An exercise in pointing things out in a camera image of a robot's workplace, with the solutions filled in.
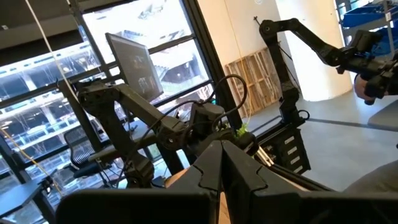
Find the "glass window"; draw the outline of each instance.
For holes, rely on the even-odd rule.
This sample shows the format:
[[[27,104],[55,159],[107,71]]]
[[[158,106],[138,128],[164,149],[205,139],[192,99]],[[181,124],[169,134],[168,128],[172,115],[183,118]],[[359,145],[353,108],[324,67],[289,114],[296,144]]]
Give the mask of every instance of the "glass window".
[[[99,66],[91,45],[84,42],[54,52],[66,77]],[[0,67],[0,101],[61,80],[51,53]]]
[[[123,36],[148,48],[190,35],[180,1],[134,1],[83,15],[106,63],[114,61],[105,33]]]
[[[5,194],[8,190],[19,185],[19,181],[14,175],[6,177],[0,180],[0,196]],[[15,223],[35,223],[38,221],[43,221],[43,217],[36,207],[36,205],[31,202],[25,205],[22,209],[14,212],[5,218],[6,220],[13,221]]]
[[[351,0],[351,8],[356,9],[357,7],[362,7],[370,2],[373,2],[373,0]]]
[[[182,103],[187,100],[205,100],[207,99],[211,93],[213,92],[213,87],[211,85],[204,86],[196,91],[186,94],[176,100],[173,100],[163,106],[158,107],[158,109],[165,113],[173,106]],[[190,119],[191,112],[191,103],[187,103],[186,105],[181,106],[178,110],[179,117],[182,121],[188,121]]]
[[[164,91],[161,96],[151,101],[152,104],[208,80],[194,40],[152,54],[150,57]],[[117,67],[111,69],[113,75],[118,72]]]
[[[116,174],[119,174],[120,172],[120,169],[118,167],[123,166],[123,162],[121,159],[116,159],[115,163],[112,164],[112,167],[110,169],[106,170],[106,173],[110,179],[116,179]],[[55,169],[58,170],[53,175],[53,178],[60,187],[62,194],[64,195],[68,195],[79,189],[98,188],[103,185],[102,179],[98,174],[77,179],[73,178],[73,172],[68,168],[68,165],[70,164],[70,150],[61,152],[60,154],[50,157],[40,162],[39,164],[48,173],[53,172]],[[26,169],[26,172],[30,175],[32,179],[45,175],[37,166],[28,167]],[[57,205],[60,203],[60,196],[58,192],[54,190],[48,195],[48,199],[54,208],[56,208]]]
[[[160,152],[156,146],[156,144],[148,146],[149,153],[151,154],[154,161],[157,161],[161,158]]]
[[[339,12],[340,12],[340,19],[343,20],[344,19],[344,14],[346,14],[346,12],[347,12],[346,4],[345,3],[341,3],[338,7],[339,7]]]
[[[2,174],[3,172],[7,171],[8,165],[6,164],[6,161],[2,158],[2,156],[0,156],[0,174]]]
[[[62,93],[51,91],[0,109],[0,126],[30,157],[66,145],[64,132],[79,125],[71,106]],[[11,149],[19,151],[10,139]]]

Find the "wooden crate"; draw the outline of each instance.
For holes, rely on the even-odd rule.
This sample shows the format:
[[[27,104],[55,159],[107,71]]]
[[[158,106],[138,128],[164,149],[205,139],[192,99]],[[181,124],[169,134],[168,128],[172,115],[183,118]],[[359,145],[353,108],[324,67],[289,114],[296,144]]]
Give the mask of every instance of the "wooden crate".
[[[248,86],[248,98],[239,110],[242,118],[253,115],[280,98],[279,79],[268,48],[227,64],[226,73],[241,76]],[[232,89],[235,103],[239,104],[243,97],[242,83],[235,78],[230,78],[228,84]]]

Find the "blue shelf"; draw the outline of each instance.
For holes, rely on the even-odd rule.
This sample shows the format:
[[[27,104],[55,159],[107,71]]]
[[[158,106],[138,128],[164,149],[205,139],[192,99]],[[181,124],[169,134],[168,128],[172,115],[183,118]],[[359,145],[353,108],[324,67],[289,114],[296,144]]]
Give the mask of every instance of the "blue shelf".
[[[392,20],[397,20],[398,14],[395,12],[398,12],[398,4],[393,4],[393,6],[389,9],[389,12],[392,14]],[[352,28],[376,21],[378,19],[384,19],[384,17],[383,4],[369,3],[363,7],[348,11],[344,15],[342,25],[343,27]]]
[[[392,39],[394,40],[394,49],[398,49],[398,28],[392,28]],[[373,48],[373,54],[375,56],[383,56],[391,53],[390,41],[388,38],[388,32],[386,28],[377,31],[382,34],[383,38],[381,41]]]

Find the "computer monitor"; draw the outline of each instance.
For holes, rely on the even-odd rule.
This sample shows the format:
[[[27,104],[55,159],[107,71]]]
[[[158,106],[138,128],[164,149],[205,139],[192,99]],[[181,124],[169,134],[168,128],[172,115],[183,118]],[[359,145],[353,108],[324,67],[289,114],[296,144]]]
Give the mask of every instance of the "computer monitor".
[[[163,94],[148,48],[118,35],[105,35],[124,82],[149,102]]]

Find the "black cable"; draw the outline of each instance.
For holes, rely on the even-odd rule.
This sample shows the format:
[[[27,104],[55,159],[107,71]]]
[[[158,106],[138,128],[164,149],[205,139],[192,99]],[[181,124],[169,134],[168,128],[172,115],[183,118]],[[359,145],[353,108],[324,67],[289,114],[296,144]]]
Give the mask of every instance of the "black cable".
[[[290,56],[279,44],[278,44],[278,47],[279,47],[279,49],[280,49],[280,50],[293,62],[292,56]],[[299,85],[298,81],[296,80],[296,78],[294,77],[293,73],[290,71],[290,69],[289,69],[289,67],[287,66],[286,62],[285,62],[285,66],[286,66],[287,72],[290,74],[290,77],[293,78],[293,81],[296,83],[297,88],[298,88],[299,91],[301,92],[300,85]]]
[[[117,172],[111,170],[111,168],[109,168],[109,171],[111,171],[114,175],[116,175],[116,177],[119,176],[119,174]]]
[[[108,183],[111,184],[111,179],[110,179],[109,176],[106,174],[106,172],[105,172],[104,167],[102,166],[102,164],[101,164],[100,162],[97,162],[97,164],[98,164],[98,167],[99,167],[99,172],[100,172],[100,173],[103,172],[103,173],[105,174],[105,177],[106,177],[107,180],[108,180]]]
[[[239,75],[227,75],[227,76],[223,77],[223,78],[217,83],[217,85],[214,87],[214,90],[213,90],[213,92],[211,93],[211,95],[210,95],[204,102],[202,102],[201,104],[209,103],[209,102],[213,99],[213,96],[216,94],[217,89],[220,87],[220,85],[221,85],[225,80],[227,80],[227,79],[229,79],[229,78],[238,78],[238,79],[240,79],[241,81],[243,80],[243,82],[244,82],[244,84],[245,84],[244,86],[245,86],[246,89],[247,89],[246,82],[244,81],[244,79],[243,79],[242,77],[240,77]]]
[[[116,163],[116,162],[113,162],[114,163],[114,165],[118,168],[118,169],[122,169],[122,168],[120,168],[119,166],[118,166],[118,164]]]
[[[306,111],[306,110],[299,110],[299,111],[298,111],[298,113],[301,113],[301,112],[304,112],[304,113],[306,113],[306,114],[307,114],[307,117],[306,117],[306,118],[304,118],[304,120],[308,120],[308,119],[310,119],[310,112],[308,112],[308,111]]]
[[[240,77],[239,75],[228,75],[228,76],[225,76],[224,78],[222,78],[222,79],[220,80],[219,83],[217,83],[216,88],[219,86],[219,84],[220,84],[221,82],[227,80],[228,78],[237,78],[237,79],[239,79],[239,80],[242,82],[242,84],[243,84],[243,98],[242,98],[242,100],[241,100],[241,102],[240,102],[240,104],[239,104],[238,106],[236,106],[235,108],[229,110],[228,112],[226,112],[226,113],[224,113],[224,114],[218,116],[218,117],[213,121],[213,124],[211,125],[211,128],[212,128],[213,132],[216,131],[216,125],[217,125],[218,121],[220,121],[220,120],[221,120],[222,118],[224,118],[225,116],[230,115],[232,112],[234,112],[234,111],[240,109],[240,108],[243,106],[244,102],[246,101],[246,98],[248,97],[248,86],[246,85],[246,82],[244,81],[244,79],[243,79],[242,77]]]
[[[280,48],[280,50],[286,54],[286,56],[293,62],[292,56],[290,56],[288,53],[286,53],[286,51],[278,44],[278,47]]]
[[[187,100],[185,102],[179,103],[176,106],[174,106],[173,108],[169,109],[165,114],[163,114],[163,116],[161,116],[157,121],[155,121],[148,129],[147,131],[142,135],[140,141],[137,142],[137,144],[135,145],[135,147],[130,151],[130,153],[126,156],[126,160],[124,161],[123,164],[123,168],[120,171],[119,177],[118,177],[118,183],[116,185],[116,187],[119,186],[119,181],[121,180],[122,174],[123,172],[126,170],[127,168],[127,164],[129,163],[129,161],[132,159],[133,155],[135,153],[138,153],[137,150],[139,149],[138,147],[141,145],[142,141],[145,139],[145,137],[149,134],[149,132],[159,123],[162,121],[163,118],[165,118],[169,113],[173,112],[174,110],[176,110],[177,108],[179,108],[182,105],[185,105],[187,103],[198,103],[197,100]]]
[[[216,94],[216,90],[217,88],[219,88],[219,86],[222,84],[223,81],[229,79],[229,78],[238,78],[239,80],[242,81],[243,83],[243,89],[244,89],[244,96],[242,99],[242,102],[235,108],[231,109],[230,111],[228,111],[227,113],[219,116],[218,118],[215,119],[215,123],[217,123],[217,120],[220,120],[221,118],[223,118],[224,116],[227,116],[229,114],[231,114],[232,112],[238,110],[240,107],[243,106],[244,102],[246,101],[246,98],[248,96],[248,87],[246,85],[246,82],[244,81],[244,79],[242,77],[240,77],[239,75],[227,75],[225,77],[223,77],[215,86],[213,92],[211,93],[211,95],[209,96],[209,98],[207,98],[205,101],[197,101],[197,100],[187,100],[184,101],[182,103],[177,104],[176,106],[172,107],[171,109],[169,109],[166,113],[163,114],[163,116],[161,116],[157,121],[155,121],[154,124],[152,124],[147,131],[142,135],[140,141],[137,142],[137,144],[135,145],[135,147],[130,151],[130,153],[126,156],[126,160],[123,163],[123,168],[120,171],[119,177],[118,177],[118,181],[117,181],[117,185],[116,188],[119,187],[119,181],[121,180],[122,174],[123,172],[126,170],[127,168],[127,164],[129,163],[129,161],[132,159],[133,155],[137,152],[137,150],[139,149],[138,147],[141,145],[142,141],[145,139],[145,137],[149,134],[149,132],[159,123],[162,121],[163,118],[165,118],[169,113],[173,112],[174,110],[176,110],[177,108],[186,105],[187,103],[198,103],[198,104],[205,104],[210,102],[213,99],[213,96]]]

